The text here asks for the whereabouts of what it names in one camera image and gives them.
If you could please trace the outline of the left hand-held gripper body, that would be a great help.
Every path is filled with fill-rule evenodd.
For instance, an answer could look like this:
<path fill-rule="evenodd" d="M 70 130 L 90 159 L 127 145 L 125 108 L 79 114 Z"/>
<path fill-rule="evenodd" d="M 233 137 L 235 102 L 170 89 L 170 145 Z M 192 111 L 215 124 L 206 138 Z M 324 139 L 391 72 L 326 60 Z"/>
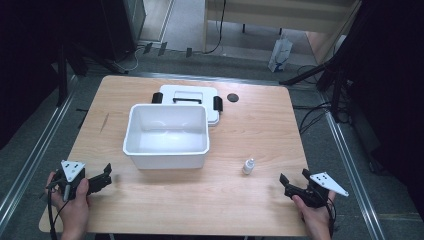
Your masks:
<path fill-rule="evenodd" d="M 49 189 L 58 187 L 62 200 L 67 202 L 76 198 L 77 189 L 84 178 L 85 163 L 62 160 L 61 168 L 55 172 L 49 183 Z"/>

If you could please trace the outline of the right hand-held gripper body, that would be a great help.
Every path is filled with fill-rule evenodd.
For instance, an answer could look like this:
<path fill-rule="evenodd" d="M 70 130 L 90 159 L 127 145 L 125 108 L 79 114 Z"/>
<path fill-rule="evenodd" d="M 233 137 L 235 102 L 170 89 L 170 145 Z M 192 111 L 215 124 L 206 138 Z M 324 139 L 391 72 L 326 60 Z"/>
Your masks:
<path fill-rule="evenodd" d="M 287 197 L 292 198 L 294 195 L 297 195 L 308 207 L 312 208 L 326 206 L 330 191 L 345 197 L 349 196 L 349 193 L 342 186 L 340 186 L 327 172 L 311 174 L 311 181 L 308 181 L 307 187 L 305 189 L 294 186 L 291 183 L 289 187 L 284 188 L 284 194 Z"/>

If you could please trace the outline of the small white dropper bottle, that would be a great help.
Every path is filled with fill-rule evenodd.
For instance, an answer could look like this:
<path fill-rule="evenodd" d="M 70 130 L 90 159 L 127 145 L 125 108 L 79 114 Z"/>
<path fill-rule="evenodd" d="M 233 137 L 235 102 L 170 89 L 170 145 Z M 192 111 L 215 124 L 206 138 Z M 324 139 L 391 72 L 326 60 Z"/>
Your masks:
<path fill-rule="evenodd" d="M 248 159 L 245 161 L 243 167 L 242 167 L 242 172 L 245 175 L 249 175 L 253 169 L 255 167 L 255 160 L 254 159 Z"/>

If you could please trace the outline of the white plastic storage box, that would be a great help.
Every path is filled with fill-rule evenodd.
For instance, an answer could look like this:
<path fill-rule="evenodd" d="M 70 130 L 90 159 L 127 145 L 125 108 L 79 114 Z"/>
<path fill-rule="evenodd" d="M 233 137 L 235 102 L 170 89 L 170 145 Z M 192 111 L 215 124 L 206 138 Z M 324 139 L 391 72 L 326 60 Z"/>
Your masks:
<path fill-rule="evenodd" d="M 123 152 L 138 169 L 202 168 L 209 147 L 202 105 L 136 104 L 130 109 Z"/>

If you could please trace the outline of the person's right hand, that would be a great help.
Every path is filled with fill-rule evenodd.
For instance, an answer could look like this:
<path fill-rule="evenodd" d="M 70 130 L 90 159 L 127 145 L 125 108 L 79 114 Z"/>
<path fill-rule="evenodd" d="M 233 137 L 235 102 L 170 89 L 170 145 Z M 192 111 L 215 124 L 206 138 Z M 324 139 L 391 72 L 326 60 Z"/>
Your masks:
<path fill-rule="evenodd" d="M 292 197 L 292 201 L 298 209 L 300 218 L 304 221 L 307 235 L 311 240 L 332 240 L 330 214 L 326 207 L 308 207 L 297 195 Z"/>

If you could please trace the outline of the person's left hand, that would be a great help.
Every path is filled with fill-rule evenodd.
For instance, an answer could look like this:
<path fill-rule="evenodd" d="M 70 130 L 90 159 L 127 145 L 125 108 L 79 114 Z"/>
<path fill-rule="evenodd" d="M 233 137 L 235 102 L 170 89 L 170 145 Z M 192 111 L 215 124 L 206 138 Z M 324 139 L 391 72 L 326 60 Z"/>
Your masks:
<path fill-rule="evenodd" d="M 62 200 L 61 193 L 58 190 L 46 191 L 47 196 L 51 199 L 50 205 L 59 211 L 59 217 L 62 221 L 63 231 L 60 240 L 85 239 L 89 220 L 88 190 L 89 182 L 86 178 L 83 178 L 77 187 L 76 197 L 68 203 Z"/>

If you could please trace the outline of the black metal stand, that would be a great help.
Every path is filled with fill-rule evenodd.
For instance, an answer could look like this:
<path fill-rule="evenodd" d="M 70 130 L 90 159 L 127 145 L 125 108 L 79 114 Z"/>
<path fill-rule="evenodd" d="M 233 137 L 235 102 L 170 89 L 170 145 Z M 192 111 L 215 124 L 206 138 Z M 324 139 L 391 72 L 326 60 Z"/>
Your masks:
<path fill-rule="evenodd" d="M 64 42 L 58 49 L 58 101 L 57 106 L 61 106 L 68 96 L 68 73 L 67 66 L 70 66 L 75 74 L 85 76 L 88 67 L 83 59 L 81 48 L 74 42 Z"/>

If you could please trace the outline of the black tripod stand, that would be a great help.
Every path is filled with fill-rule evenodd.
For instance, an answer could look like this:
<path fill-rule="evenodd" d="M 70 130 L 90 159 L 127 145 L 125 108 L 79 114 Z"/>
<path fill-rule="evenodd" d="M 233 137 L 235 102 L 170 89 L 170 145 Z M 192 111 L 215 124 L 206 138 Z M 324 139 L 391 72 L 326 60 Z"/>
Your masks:
<path fill-rule="evenodd" d="M 342 68 L 342 60 L 340 57 L 333 56 L 324 63 L 308 70 L 299 76 L 291 78 L 289 80 L 280 81 L 280 85 L 291 86 L 297 84 L 309 77 L 315 76 L 318 73 L 321 73 L 321 77 L 316 83 L 316 89 L 319 92 L 327 91 L 331 85 L 333 85 L 333 94 L 330 101 L 330 113 L 333 119 L 337 122 L 341 122 L 339 113 L 339 102 L 342 92 L 342 85 L 345 81 L 344 78 L 344 69 Z"/>

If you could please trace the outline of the white lid with black latches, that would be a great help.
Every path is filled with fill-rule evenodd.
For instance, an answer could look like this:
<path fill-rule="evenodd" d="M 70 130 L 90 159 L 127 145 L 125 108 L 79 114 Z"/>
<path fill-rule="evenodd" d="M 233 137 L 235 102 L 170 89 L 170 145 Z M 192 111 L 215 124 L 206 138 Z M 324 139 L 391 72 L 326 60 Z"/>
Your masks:
<path fill-rule="evenodd" d="M 216 126 L 223 111 L 223 100 L 213 87 L 162 85 L 152 96 L 152 103 L 202 105 L 206 108 L 208 125 Z"/>

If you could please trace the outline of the white paper bag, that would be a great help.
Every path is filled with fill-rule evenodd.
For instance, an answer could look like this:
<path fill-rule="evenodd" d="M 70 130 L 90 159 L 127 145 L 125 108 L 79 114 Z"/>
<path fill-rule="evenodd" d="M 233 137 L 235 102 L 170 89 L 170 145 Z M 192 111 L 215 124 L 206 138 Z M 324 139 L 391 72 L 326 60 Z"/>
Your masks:
<path fill-rule="evenodd" d="M 275 42 L 274 49 L 268 63 L 268 68 L 271 72 L 281 72 L 285 70 L 292 46 L 293 43 L 286 37 L 280 38 Z"/>

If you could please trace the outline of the dark cabinet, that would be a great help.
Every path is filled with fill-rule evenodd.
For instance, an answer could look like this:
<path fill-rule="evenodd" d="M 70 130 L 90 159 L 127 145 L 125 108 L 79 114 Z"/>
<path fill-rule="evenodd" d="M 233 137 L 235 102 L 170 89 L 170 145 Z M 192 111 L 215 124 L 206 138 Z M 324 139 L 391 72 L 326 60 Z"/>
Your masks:
<path fill-rule="evenodd" d="M 144 0 L 101 0 L 107 57 L 121 60 L 136 50 L 146 18 Z"/>

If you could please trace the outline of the light wooden bench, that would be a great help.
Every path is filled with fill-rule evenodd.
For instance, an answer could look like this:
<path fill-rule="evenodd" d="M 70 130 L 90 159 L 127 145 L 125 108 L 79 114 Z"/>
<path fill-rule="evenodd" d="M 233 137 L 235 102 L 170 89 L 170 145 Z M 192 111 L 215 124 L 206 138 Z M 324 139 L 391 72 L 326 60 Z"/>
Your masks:
<path fill-rule="evenodd" d="M 203 0 L 205 4 L 203 50 L 207 23 L 230 23 L 301 30 L 318 64 L 327 60 L 341 35 L 347 34 L 361 0 Z"/>

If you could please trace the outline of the metal floor rail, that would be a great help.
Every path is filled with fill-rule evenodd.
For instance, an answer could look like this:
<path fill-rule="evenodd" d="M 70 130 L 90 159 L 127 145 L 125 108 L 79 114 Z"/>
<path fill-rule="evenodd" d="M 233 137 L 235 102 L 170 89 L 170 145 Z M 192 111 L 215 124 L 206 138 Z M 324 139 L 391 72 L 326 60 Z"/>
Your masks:
<path fill-rule="evenodd" d="M 274 81 L 274 80 L 257 80 L 257 79 L 243 79 L 243 78 L 232 78 L 232 77 L 196 76 L 196 75 L 150 73 L 150 72 L 129 73 L 126 76 L 158 78 L 158 79 L 160 78 L 160 79 L 171 79 L 171 80 L 239 83 L 239 84 L 263 85 L 263 86 L 280 86 L 280 87 L 282 86 L 279 84 L 279 81 Z"/>
<path fill-rule="evenodd" d="M 369 235 L 372 240 L 386 240 L 386 236 L 381 227 L 371 199 L 363 185 L 362 179 L 355 165 L 354 158 L 352 157 L 340 125 L 334 120 L 331 113 L 326 114 L 326 119 L 341 156 L 347 176 L 350 180 L 350 184 L 361 211 L 361 216 L 368 229 Z"/>
<path fill-rule="evenodd" d="M 60 106 L 48 97 L 0 150 L 0 236 L 10 222 L 73 99 L 78 77 L 67 83 L 68 95 Z"/>

